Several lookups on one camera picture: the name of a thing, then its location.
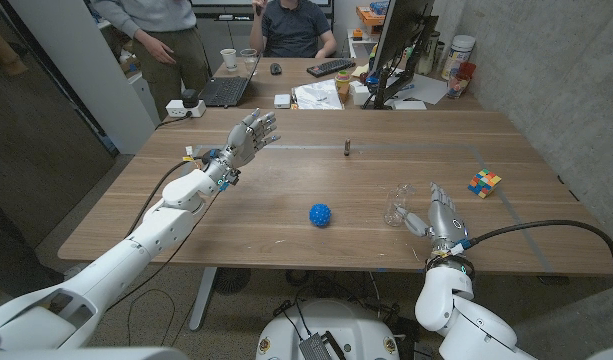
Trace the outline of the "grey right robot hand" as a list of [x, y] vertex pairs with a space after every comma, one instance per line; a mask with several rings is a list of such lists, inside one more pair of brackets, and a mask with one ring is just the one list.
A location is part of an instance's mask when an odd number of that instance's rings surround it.
[[470, 248], [467, 227], [463, 218], [457, 214], [451, 197], [434, 182], [430, 183], [430, 189], [429, 225], [403, 207], [395, 207], [396, 212], [403, 217], [407, 229], [418, 237], [428, 237], [434, 251], [458, 254]]

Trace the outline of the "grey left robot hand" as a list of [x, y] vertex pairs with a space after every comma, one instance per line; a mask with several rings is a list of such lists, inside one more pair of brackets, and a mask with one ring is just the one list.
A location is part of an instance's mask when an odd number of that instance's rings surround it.
[[280, 135], [272, 135], [277, 129], [275, 122], [274, 112], [261, 115], [260, 109], [255, 109], [233, 127], [226, 144], [210, 165], [220, 166], [223, 176], [239, 170], [251, 162], [266, 145], [281, 138]]

